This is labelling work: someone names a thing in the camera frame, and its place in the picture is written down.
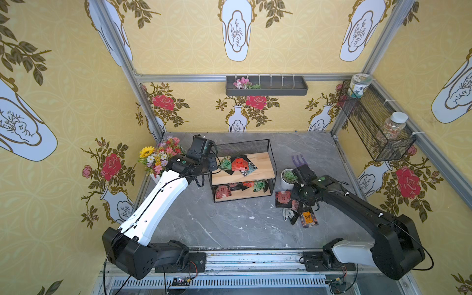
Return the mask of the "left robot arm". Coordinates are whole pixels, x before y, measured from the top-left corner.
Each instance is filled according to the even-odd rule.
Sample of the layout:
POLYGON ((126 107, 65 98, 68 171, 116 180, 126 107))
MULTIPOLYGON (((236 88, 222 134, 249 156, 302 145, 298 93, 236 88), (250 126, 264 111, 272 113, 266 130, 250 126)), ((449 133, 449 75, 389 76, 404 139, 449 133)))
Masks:
POLYGON ((185 269, 189 260, 187 246, 175 240, 153 243, 151 239, 167 210, 189 184, 217 169, 217 152, 213 141, 195 135, 184 156, 172 157, 158 184, 139 208, 119 228, 110 227, 104 232, 106 261, 137 280, 145 278, 154 268, 185 269))

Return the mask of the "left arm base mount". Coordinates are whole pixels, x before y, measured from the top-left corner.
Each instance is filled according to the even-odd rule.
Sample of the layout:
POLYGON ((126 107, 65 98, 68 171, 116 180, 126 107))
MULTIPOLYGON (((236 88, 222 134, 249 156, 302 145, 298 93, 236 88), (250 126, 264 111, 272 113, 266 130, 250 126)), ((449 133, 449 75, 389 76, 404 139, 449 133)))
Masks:
POLYGON ((204 252, 190 252, 187 263, 184 266, 178 266, 174 264, 168 264, 161 267, 155 267, 154 272, 156 274, 167 273, 183 273, 196 274, 204 273, 207 263, 207 254, 204 252))

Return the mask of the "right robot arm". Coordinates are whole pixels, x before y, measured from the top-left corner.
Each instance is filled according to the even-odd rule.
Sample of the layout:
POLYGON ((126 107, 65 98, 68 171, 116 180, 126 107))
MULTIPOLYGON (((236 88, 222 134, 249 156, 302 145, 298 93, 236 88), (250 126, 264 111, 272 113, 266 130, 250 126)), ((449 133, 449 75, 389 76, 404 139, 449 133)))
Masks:
POLYGON ((335 178, 318 177, 306 164, 295 168, 293 173, 297 178, 292 190, 294 199, 308 206, 325 202, 359 224, 374 239, 372 246, 360 243, 360 248, 368 248, 366 254, 347 254, 344 260, 339 251, 347 242, 334 243, 329 250, 339 262, 375 266, 388 278, 399 280, 408 272, 419 270, 417 266, 427 256, 432 257, 421 243, 413 220, 406 215, 394 216, 374 207, 335 178))

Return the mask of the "black red tea bag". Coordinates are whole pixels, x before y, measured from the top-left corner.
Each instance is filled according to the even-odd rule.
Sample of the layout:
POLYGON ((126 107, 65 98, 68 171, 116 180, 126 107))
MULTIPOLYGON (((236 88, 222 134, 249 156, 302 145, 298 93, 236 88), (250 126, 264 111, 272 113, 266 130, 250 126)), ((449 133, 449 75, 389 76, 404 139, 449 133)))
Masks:
POLYGON ((231 157, 231 169, 232 171, 248 171, 249 170, 249 159, 246 155, 231 157))

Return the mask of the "orange label tea bag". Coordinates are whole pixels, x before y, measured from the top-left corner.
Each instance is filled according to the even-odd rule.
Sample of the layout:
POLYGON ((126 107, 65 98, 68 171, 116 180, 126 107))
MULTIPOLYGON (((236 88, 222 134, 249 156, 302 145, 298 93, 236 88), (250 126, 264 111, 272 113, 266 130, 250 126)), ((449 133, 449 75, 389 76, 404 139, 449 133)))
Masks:
POLYGON ((301 215, 301 225, 303 228, 307 229, 313 226, 318 226, 318 221, 315 217, 315 214, 311 211, 302 212, 301 215))

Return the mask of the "red earl grey tea bag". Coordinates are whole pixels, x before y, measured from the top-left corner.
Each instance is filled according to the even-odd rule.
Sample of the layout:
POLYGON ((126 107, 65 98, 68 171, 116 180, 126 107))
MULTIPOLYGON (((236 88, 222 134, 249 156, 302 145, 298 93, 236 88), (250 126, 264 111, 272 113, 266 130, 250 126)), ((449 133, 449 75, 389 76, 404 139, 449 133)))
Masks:
POLYGON ((292 200, 291 201, 291 209, 293 211, 298 211, 299 209, 299 202, 297 200, 292 200))

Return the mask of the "black wire two-tier shelf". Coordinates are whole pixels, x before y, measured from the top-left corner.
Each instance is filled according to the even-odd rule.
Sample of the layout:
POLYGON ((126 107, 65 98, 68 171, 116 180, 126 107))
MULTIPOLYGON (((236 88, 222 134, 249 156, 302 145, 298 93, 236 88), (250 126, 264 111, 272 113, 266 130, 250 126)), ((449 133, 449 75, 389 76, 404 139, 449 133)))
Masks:
POLYGON ((219 170, 210 177, 216 203, 268 197, 277 179, 269 139, 217 145, 219 170))

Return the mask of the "silver black tea bag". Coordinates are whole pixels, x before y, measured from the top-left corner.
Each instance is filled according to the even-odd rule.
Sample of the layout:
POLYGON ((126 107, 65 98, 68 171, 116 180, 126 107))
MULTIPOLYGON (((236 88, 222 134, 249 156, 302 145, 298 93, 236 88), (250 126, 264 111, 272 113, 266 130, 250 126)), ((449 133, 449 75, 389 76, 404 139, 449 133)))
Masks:
POLYGON ((292 209, 284 208, 282 214, 284 220, 289 221, 292 226, 294 226, 299 219, 299 213, 292 209))

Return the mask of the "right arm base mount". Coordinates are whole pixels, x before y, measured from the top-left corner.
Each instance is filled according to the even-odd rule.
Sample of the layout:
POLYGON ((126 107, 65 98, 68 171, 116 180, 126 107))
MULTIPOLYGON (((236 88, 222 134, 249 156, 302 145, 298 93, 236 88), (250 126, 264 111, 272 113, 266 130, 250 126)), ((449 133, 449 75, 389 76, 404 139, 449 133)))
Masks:
POLYGON ((303 252, 299 263, 305 266, 307 272, 350 272, 357 270, 356 264, 341 263, 334 255, 324 251, 303 252))

